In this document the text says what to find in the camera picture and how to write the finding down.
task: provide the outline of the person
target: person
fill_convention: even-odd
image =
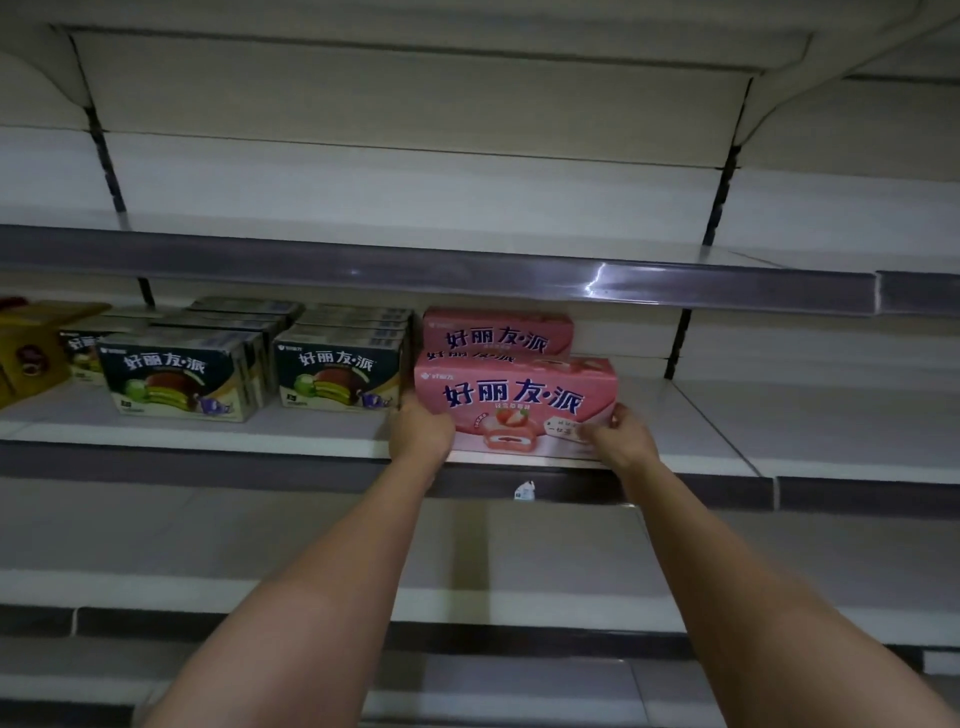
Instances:
[[[713,516],[663,465],[628,408],[616,406],[610,427],[582,431],[643,512],[728,726],[960,725],[899,658]],[[453,435],[449,416],[406,395],[392,415],[390,464],[223,622],[149,713],[148,728],[355,726],[420,504]]]

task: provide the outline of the pink box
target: pink box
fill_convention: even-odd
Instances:
[[[453,448],[593,458],[580,423],[610,422],[616,372],[607,359],[424,351],[417,395],[457,425]]]
[[[502,352],[559,356],[570,352],[573,322],[559,313],[428,308],[423,348],[428,352]]]

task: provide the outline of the torn white sticker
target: torn white sticker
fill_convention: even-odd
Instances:
[[[528,480],[514,491],[514,500],[535,500],[537,498],[536,490],[534,481]]]
[[[582,443],[580,435],[577,434],[577,427],[580,423],[568,420],[565,417],[551,417],[543,423],[543,429],[548,435],[559,437],[561,440],[569,440],[574,443]]]

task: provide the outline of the green fruit image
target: green fruit image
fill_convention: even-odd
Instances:
[[[147,383],[143,379],[129,379],[124,386],[124,394],[133,401],[145,402],[149,398]]]
[[[316,397],[317,390],[313,388],[313,375],[300,375],[294,380],[294,391],[304,397]]]

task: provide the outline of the left hand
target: left hand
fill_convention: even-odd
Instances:
[[[407,390],[400,408],[390,416],[390,457],[411,458],[439,470],[453,447],[455,432],[452,417],[431,414],[417,395]]]

